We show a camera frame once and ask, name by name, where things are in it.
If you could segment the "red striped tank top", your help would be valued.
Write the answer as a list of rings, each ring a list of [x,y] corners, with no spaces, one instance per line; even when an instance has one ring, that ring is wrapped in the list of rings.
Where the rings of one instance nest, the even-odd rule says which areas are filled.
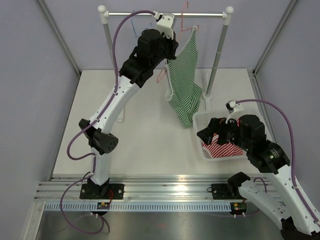
[[[240,147],[232,145],[230,143],[224,145],[218,145],[218,131],[214,131],[213,139],[211,144],[204,144],[201,140],[202,149],[208,153],[211,159],[223,159],[235,156],[242,156],[244,154]]]

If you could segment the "pink wire hanger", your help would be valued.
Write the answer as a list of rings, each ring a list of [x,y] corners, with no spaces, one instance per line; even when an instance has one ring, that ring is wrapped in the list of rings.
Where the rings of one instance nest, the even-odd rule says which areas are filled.
[[[180,29],[179,29],[178,37],[176,37],[177,41],[180,40],[183,32],[191,31],[193,29],[192,27],[188,27],[188,28],[184,27],[184,14],[187,13],[188,11],[189,11],[189,1],[186,0],[183,4],[182,10],[181,10]],[[167,70],[165,67],[163,67],[156,78],[156,83],[159,83],[164,78],[166,73],[167,73]]]

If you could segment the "green striped tank top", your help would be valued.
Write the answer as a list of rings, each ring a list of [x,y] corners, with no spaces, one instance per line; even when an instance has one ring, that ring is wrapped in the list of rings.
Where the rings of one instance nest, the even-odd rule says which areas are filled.
[[[165,65],[168,89],[165,98],[184,128],[193,126],[203,90],[196,83],[198,26],[191,29],[189,38],[174,60]]]

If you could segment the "blue wire hanger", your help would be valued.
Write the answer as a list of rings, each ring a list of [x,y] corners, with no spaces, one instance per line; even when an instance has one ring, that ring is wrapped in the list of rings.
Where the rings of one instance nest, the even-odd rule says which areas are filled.
[[[141,36],[141,34],[142,34],[142,32],[144,30],[151,29],[152,26],[153,26],[152,22],[149,22],[143,28],[136,28],[133,17],[130,19],[130,23],[131,23],[131,27],[132,27],[132,31],[133,31],[134,37],[136,39]]]

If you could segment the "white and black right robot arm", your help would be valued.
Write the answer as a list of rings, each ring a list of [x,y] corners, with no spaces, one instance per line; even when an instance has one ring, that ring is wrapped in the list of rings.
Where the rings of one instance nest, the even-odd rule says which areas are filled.
[[[232,144],[245,151],[249,162],[271,182],[282,201],[260,191],[243,172],[227,180],[226,190],[230,197],[241,196],[252,202],[278,226],[285,240],[320,238],[320,224],[313,219],[294,188],[293,164],[278,144],[267,139],[265,125],[259,117],[252,114],[243,115],[238,120],[213,117],[196,135],[205,144],[210,144],[217,135],[219,145]]]

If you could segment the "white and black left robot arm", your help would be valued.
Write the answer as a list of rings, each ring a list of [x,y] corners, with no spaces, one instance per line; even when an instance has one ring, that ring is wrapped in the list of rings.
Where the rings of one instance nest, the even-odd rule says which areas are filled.
[[[111,131],[128,101],[154,74],[154,69],[164,60],[174,60],[178,48],[173,29],[146,29],[137,40],[129,58],[119,70],[118,79],[103,105],[90,119],[81,119],[79,127],[84,131],[93,153],[93,175],[87,180],[86,192],[97,199],[108,194],[110,153],[117,147],[118,138]]]

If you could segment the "white plastic basket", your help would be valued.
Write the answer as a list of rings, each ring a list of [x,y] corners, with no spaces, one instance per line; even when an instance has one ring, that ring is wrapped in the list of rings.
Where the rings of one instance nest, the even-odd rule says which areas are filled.
[[[197,132],[204,129],[209,124],[211,118],[227,118],[228,115],[229,115],[229,112],[226,109],[216,109],[211,111],[197,112],[193,115],[195,145],[197,147],[197,151],[200,155],[200,158],[203,161],[218,162],[218,161],[230,161],[230,160],[237,160],[237,159],[245,159],[245,160],[247,159],[245,151],[243,151],[243,155],[241,156],[216,158],[216,159],[210,158],[209,154],[203,150],[201,145],[202,142],[200,138],[197,137]]]

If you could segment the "white and silver clothes rack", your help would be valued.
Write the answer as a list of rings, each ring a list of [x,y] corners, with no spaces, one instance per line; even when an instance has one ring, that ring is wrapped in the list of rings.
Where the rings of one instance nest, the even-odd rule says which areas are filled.
[[[107,46],[111,58],[111,62],[113,65],[113,69],[116,70],[117,67],[115,66],[115,43],[116,43],[116,38],[111,37],[110,33],[110,28],[109,28],[109,18],[110,17],[124,17],[125,19],[129,19],[130,17],[136,16],[136,17],[147,17],[147,16],[153,16],[154,13],[153,11],[150,10],[138,10],[133,13],[129,12],[109,12],[107,8],[104,5],[100,5],[97,8],[100,16],[101,23],[103,24],[103,29],[105,33],[105,38],[107,40]],[[185,13],[183,15],[184,18],[215,18],[215,19],[222,19],[223,20],[223,27],[221,30],[221,34],[219,37],[219,42],[218,42],[218,47],[216,50],[212,70],[210,77],[207,81],[203,82],[203,85],[206,87],[206,91],[203,94],[203,100],[204,100],[204,106],[205,110],[210,111],[212,109],[212,88],[213,88],[213,83],[216,77],[217,69],[218,69],[218,64],[220,61],[221,57],[221,52],[224,46],[226,34],[228,27],[230,25],[231,19],[232,19],[232,14],[234,12],[234,8],[231,6],[228,6],[225,11],[221,13]],[[175,15],[176,18],[181,18],[181,12],[179,13],[172,13]]]

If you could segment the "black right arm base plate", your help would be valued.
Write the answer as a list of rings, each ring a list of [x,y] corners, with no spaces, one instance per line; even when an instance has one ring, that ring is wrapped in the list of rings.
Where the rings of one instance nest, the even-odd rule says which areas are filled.
[[[228,189],[227,183],[213,183],[207,188],[207,192],[214,200],[243,200],[239,194],[233,194]]]

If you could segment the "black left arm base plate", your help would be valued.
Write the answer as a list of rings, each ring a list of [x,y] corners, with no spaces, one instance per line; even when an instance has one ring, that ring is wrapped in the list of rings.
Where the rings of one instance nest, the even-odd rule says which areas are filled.
[[[109,183],[107,188],[94,189],[85,183],[81,186],[79,198],[81,200],[122,200],[124,198],[124,188],[124,184]]]

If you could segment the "left aluminium frame post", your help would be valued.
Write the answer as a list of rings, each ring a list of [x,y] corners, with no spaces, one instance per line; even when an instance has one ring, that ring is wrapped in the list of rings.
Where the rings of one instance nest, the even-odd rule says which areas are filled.
[[[53,35],[55,36],[58,44],[60,45],[65,57],[67,58],[69,64],[71,65],[73,71],[77,75],[77,77],[81,76],[81,69],[79,68],[70,48],[68,47],[55,19],[52,15],[47,3],[45,0],[35,0],[35,3],[38,5],[40,11],[43,13],[44,18],[46,19],[50,29],[53,32]]]

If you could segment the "aluminium frame post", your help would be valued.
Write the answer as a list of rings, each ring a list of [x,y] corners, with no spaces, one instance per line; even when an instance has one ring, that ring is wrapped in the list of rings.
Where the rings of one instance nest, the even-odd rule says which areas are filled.
[[[290,0],[284,13],[282,14],[276,28],[274,29],[271,38],[269,39],[266,47],[264,48],[262,55],[260,56],[257,64],[252,70],[252,74],[254,77],[256,77],[263,66],[264,62],[267,60],[269,54],[271,53],[271,50],[273,49],[276,41],[280,37],[280,34],[284,30],[289,18],[291,17],[292,13],[294,12],[295,8],[297,7],[299,0]]]
[[[44,18],[46,19],[50,29],[53,32],[53,35],[55,36],[58,44],[60,45],[65,57],[67,58],[69,64],[71,65],[73,71],[77,75],[77,77],[81,76],[81,69],[79,68],[70,48],[68,47],[55,19],[52,15],[47,3],[45,0],[35,0],[35,3],[38,5],[40,11],[43,13]]]

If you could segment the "right aluminium frame post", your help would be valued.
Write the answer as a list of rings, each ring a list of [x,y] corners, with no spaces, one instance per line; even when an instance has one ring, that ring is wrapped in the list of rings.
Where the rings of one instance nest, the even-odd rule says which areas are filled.
[[[280,34],[284,30],[289,18],[291,17],[292,13],[294,12],[295,8],[297,7],[299,0],[290,0],[284,13],[282,14],[276,28],[274,29],[271,38],[269,39],[266,47],[264,48],[262,55],[260,56],[257,64],[252,70],[252,74],[254,77],[256,77],[263,66],[264,62],[267,60],[269,54],[271,53],[271,50],[273,49],[276,41],[280,37]]]

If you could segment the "aluminium mounting rail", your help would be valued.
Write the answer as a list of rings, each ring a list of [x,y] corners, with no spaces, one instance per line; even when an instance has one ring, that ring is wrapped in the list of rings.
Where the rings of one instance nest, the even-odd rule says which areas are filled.
[[[82,174],[54,174],[38,184],[34,200],[58,201],[67,187],[82,177]],[[112,174],[110,182],[124,185],[124,202],[210,202],[212,194],[207,189],[211,184],[226,183],[228,178],[229,174]]]

